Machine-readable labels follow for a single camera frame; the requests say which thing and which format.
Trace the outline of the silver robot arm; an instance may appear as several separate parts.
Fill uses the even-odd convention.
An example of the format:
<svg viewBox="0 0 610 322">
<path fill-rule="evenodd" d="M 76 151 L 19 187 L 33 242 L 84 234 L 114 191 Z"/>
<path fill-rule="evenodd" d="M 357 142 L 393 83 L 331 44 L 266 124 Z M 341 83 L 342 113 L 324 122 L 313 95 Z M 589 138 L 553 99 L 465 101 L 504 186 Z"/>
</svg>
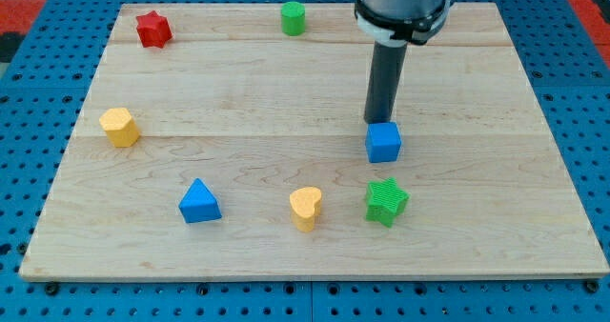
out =
<svg viewBox="0 0 610 322">
<path fill-rule="evenodd" d="M 454 0 L 355 0 L 358 27 L 374 39 L 364 108 L 368 124 L 391 120 L 406 50 L 443 28 Z"/>
</svg>

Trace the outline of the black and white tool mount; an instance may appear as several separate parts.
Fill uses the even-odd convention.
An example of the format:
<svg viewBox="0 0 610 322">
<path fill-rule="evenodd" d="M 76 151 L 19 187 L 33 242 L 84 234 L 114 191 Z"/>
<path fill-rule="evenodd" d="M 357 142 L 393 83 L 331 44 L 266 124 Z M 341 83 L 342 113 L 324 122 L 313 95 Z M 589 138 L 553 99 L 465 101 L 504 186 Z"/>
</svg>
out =
<svg viewBox="0 0 610 322">
<path fill-rule="evenodd" d="M 382 46 L 425 45 L 443 28 L 454 0 L 442 0 L 431 14 L 418 19 L 393 19 L 373 12 L 356 0 L 354 13 L 358 27 Z"/>
</svg>

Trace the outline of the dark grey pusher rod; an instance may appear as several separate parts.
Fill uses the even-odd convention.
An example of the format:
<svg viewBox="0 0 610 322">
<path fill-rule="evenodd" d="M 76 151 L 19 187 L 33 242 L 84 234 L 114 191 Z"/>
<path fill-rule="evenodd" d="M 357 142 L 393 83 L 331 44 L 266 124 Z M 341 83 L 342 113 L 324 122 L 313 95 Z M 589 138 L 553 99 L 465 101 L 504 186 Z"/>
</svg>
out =
<svg viewBox="0 0 610 322">
<path fill-rule="evenodd" d="M 391 120 L 407 45 L 392 48 L 375 42 L 364 109 L 367 124 Z"/>
</svg>

